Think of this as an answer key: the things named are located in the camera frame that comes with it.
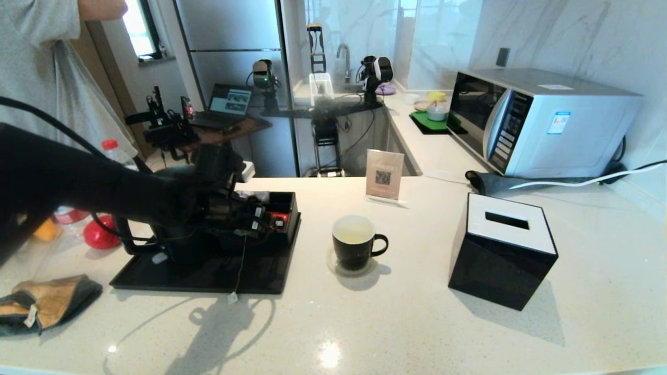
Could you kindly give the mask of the black compartment organizer box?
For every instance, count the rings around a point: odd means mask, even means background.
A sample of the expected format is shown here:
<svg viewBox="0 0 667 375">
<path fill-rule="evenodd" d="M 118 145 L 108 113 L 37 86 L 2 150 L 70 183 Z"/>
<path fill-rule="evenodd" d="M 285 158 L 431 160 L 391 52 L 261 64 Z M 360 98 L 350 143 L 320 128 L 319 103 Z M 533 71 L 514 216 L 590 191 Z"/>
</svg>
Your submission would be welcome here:
<svg viewBox="0 0 667 375">
<path fill-rule="evenodd" d="M 297 199 L 293 192 L 270 192 L 270 202 L 262 204 L 257 201 L 247 201 L 242 199 L 246 205 L 255 204 L 264 206 L 267 211 L 285 212 L 290 215 L 290 221 L 284 232 L 274 232 L 271 230 L 266 235 L 260 237 L 249 237 L 248 248 L 257 249 L 262 254 L 274 255 L 283 252 L 291 245 L 294 240 L 298 226 L 298 208 Z M 230 239 L 235 245 L 241 246 L 243 242 L 242 235 L 231 235 Z"/>
</svg>

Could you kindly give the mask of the silver refrigerator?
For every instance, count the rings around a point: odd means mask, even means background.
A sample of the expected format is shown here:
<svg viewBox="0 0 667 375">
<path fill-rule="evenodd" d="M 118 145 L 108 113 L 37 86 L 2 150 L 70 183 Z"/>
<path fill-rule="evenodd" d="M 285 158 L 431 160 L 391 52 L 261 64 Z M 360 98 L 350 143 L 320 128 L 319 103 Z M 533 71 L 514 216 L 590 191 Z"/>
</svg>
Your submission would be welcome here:
<svg viewBox="0 0 667 375">
<path fill-rule="evenodd" d="M 259 117 L 265 91 L 253 86 L 252 66 L 271 61 L 280 110 L 292 107 L 290 78 L 277 0 L 173 0 L 200 101 L 205 109 L 216 84 L 253 89 L 248 113 Z M 298 156 L 294 123 L 269 117 L 270 128 L 233 141 L 255 164 L 259 177 L 295 177 Z"/>
</svg>

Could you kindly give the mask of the chrome sink faucet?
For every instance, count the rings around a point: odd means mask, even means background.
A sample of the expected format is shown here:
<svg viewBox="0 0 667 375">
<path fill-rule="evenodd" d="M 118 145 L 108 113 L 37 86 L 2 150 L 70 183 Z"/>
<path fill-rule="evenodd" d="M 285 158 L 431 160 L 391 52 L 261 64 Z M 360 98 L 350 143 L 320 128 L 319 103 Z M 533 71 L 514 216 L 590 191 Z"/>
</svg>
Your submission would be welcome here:
<svg viewBox="0 0 667 375">
<path fill-rule="evenodd" d="M 352 81 L 351 53 L 347 43 L 340 43 L 336 52 L 336 58 L 344 56 L 344 83 L 349 84 Z"/>
</svg>

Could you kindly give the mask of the black tissue box white lid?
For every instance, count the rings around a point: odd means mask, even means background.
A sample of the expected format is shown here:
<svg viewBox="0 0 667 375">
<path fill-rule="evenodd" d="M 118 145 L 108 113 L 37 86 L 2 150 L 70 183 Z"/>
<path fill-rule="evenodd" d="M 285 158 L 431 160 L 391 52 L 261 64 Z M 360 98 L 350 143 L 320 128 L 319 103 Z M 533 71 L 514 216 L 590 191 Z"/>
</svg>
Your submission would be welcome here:
<svg viewBox="0 0 667 375">
<path fill-rule="evenodd" d="M 462 223 L 448 287 L 524 309 L 559 258 L 544 210 L 469 193 Z"/>
</svg>

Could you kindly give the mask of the orange fruit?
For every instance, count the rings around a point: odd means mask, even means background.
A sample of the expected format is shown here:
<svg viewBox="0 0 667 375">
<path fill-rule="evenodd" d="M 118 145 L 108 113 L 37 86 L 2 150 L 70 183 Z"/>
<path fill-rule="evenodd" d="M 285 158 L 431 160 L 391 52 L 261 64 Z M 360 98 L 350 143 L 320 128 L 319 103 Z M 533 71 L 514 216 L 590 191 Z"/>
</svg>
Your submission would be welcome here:
<svg viewBox="0 0 667 375">
<path fill-rule="evenodd" d="M 38 240 L 43 242 L 52 242 L 59 235 L 59 228 L 55 221 L 52 218 L 48 217 L 43 221 L 43 223 L 38 227 L 33 236 L 38 238 Z"/>
</svg>

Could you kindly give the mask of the black mug white inside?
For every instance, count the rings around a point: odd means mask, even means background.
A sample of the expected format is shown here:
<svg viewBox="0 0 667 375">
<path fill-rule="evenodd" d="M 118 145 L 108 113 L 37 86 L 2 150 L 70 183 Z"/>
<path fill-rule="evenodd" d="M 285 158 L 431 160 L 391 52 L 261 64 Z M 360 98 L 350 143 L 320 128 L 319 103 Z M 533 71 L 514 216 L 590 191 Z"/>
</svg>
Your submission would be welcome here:
<svg viewBox="0 0 667 375">
<path fill-rule="evenodd" d="M 338 264 L 348 271 L 362 270 L 371 258 L 385 254 L 390 246 L 388 237 L 377 233 L 374 223 L 361 215 L 337 219 L 331 235 Z"/>
</svg>

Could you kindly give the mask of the green placemat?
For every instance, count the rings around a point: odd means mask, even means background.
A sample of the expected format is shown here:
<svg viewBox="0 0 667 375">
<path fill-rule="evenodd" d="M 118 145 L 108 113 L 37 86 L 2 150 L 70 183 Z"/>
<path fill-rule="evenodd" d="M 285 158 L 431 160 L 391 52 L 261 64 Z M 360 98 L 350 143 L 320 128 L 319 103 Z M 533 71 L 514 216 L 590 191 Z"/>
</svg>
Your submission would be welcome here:
<svg viewBox="0 0 667 375">
<path fill-rule="evenodd" d="M 443 121 L 434 121 L 427 117 L 426 111 L 415 111 L 409 114 L 410 119 L 415 126 L 419 128 L 424 135 L 452 135 L 452 134 L 466 134 L 467 131 L 460 126 L 457 119 L 450 120 L 449 114 L 444 114 Z"/>
</svg>

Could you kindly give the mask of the black electric kettle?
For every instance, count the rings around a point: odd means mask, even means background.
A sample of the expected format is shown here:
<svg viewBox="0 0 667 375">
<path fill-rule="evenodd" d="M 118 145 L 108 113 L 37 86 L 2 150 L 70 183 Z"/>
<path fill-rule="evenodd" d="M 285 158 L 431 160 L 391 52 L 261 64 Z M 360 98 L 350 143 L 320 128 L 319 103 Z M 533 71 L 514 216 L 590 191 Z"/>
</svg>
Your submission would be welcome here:
<svg viewBox="0 0 667 375">
<path fill-rule="evenodd" d="M 143 173 L 123 168 L 110 209 L 115 232 L 131 255 L 166 253 L 190 264 L 209 258 L 215 238 L 205 233 L 210 199 L 229 174 L 196 166 Z"/>
</svg>

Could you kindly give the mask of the QR code sign stand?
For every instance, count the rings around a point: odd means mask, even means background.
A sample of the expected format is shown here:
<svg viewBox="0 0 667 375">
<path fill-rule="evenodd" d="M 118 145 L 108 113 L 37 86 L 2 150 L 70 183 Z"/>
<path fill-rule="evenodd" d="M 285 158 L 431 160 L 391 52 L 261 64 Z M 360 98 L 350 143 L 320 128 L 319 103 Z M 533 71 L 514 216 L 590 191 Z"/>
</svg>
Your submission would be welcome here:
<svg viewBox="0 0 667 375">
<path fill-rule="evenodd" d="M 367 150 L 365 200 L 408 209 L 407 202 L 400 199 L 403 162 L 403 153 Z"/>
</svg>

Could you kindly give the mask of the open laptop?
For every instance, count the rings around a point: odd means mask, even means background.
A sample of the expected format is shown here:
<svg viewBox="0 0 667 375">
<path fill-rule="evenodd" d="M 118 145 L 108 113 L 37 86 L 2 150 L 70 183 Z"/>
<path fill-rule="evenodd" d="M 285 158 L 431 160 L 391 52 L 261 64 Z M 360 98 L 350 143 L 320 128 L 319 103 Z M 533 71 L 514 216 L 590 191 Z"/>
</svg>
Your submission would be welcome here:
<svg viewBox="0 0 667 375">
<path fill-rule="evenodd" d="M 215 84 L 208 108 L 196 111 L 190 123 L 214 130 L 231 128 L 247 116 L 252 95 L 249 87 Z"/>
</svg>

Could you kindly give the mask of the red ball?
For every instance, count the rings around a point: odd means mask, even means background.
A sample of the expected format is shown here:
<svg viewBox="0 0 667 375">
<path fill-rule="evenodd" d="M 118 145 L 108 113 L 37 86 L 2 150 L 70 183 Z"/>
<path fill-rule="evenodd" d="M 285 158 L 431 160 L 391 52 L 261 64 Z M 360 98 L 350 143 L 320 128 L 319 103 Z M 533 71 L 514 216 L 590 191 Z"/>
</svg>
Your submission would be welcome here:
<svg viewBox="0 0 667 375">
<path fill-rule="evenodd" d="M 108 232 L 94 219 L 83 230 L 83 239 L 93 249 L 110 249 L 121 244 L 117 235 Z"/>
</svg>

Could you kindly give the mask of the beige round coaster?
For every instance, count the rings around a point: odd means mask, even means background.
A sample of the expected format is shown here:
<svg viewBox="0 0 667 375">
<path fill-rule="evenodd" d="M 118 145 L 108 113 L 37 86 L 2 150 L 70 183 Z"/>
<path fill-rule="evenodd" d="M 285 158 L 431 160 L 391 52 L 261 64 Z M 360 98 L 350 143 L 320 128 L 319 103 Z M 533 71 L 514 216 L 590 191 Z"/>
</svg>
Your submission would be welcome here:
<svg viewBox="0 0 667 375">
<path fill-rule="evenodd" d="M 330 245 L 326 253 L 326 263 L 329 270 L 337 276 L 344 278 L 359 278 L 362 276 L 369 275 L 372 273 L 378 266 L 378 261 L 371 258 L 366 266 L 359 270 L 347 270 L 340 263 L 338 257 L 336 256 L 335 249 L 333 245 Z"/>
</svg>

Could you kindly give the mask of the blurred red-capped water bottle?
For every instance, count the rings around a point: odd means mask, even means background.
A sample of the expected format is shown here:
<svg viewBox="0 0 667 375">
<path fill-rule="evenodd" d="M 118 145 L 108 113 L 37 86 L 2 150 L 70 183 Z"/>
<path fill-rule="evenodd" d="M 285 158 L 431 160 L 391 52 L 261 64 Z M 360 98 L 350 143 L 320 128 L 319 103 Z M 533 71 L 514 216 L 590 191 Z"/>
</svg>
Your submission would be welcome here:
<svg viewBox="0 0 667 375">
<path fill-rule="evenodd" d="M 84 221 L 88 216 L 90 216 L 90 212 L 68 206 L 59 206 L 53 212 L 55 220 L 63 226 Z"/>
</svg>

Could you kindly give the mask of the grey tea bag with string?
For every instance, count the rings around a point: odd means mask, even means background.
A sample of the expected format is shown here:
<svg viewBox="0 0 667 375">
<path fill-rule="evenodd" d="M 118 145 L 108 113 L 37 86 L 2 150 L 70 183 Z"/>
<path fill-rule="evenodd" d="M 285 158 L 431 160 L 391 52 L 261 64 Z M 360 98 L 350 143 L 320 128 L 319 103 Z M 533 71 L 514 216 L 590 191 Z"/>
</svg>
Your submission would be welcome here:
<svg viewBox="0 0 667 375">
<path fill-rule="evenodd" d="M 231 293 L 227 296 L 227 304 L 233 305 L 239 301 L 238 297 L 238 288 L 240 287 L 240 283 L 242 280 L 242 273 L 243 273 L 243 267 L 245 263 L 245 255 L 247 252 L 247 246 L 248 246 L 248 239 L 250 237 L 250 231 L 241 231 L 240 233 L 243 234 L 243 242 L 241 243 L 241 260 L 240 264 L 238 266 L 238 272 L 237 272 L 237 278 L 236 282 L 234 285 L 234 288 Z"/>
</svg>

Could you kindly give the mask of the person's right forearm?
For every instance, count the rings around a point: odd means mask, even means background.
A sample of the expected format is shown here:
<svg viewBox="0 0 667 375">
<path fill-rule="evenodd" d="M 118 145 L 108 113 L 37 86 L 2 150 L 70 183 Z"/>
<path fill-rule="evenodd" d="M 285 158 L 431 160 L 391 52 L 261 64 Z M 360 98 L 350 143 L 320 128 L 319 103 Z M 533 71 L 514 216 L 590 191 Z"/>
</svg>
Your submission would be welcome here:
<svg viewBox="0 0 667 375">
<path fill-rule="evenodd" d="M 121 19 L 127 12 L 126 0 L 77 0 L 81 21 Z"/>
</svg>

